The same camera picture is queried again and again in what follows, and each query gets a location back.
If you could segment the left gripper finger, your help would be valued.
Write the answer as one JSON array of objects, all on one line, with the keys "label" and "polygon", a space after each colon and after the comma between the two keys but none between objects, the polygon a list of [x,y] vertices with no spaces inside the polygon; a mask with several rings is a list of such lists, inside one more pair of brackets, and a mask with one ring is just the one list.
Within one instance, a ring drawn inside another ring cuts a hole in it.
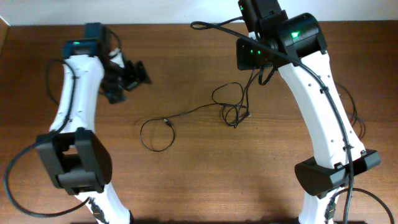
[{"label": "left gripper finger", "polygon": [[126,86],[129,86],[137,81],[136,70],[134,64],[130,60],[126,61],[124,65],[124,83]]},{"label": "left gripper finger", "polygon": [[139,83],[145,83],[145,84],[152,83],[152,80],[150,79],[142,61],[138,61],[136,63],[136,75],[137,75],[137,81]]}]

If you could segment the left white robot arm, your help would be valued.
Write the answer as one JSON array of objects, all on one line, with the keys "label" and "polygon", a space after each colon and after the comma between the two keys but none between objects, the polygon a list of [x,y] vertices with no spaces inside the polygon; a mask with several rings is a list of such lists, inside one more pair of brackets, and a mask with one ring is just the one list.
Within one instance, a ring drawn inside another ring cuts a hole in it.
[{"label": "left white robot arm", "polygon": [[57,115],[50,132],[37,136],[36,150],[53,185],[86,202],[98,223],[133,223],[111,183],[111,156],[95,134],[96,103],[100,93],[122,102],[124,91],[152,81],[141,61],[111,50],[113,35],[102,23],[88,23],[82,39],[65,43]]}]

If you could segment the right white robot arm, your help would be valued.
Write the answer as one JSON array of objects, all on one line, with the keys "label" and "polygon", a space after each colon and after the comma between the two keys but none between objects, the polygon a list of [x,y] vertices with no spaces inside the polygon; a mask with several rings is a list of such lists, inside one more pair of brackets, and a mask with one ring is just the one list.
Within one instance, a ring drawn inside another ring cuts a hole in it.
[{"label": "right white robot arm", "polygon": [[295,166],[305,191],[298,223],[332,223],[340,194],[353,192],[356,175],[379,165],[354,132],[338,95],[327,44],[315,17],[293,18],[277,1],[240,0],[239,9],[254,42],[238,47],[238,67],[272,67],[293,93],[307,125],[313,157]]}]

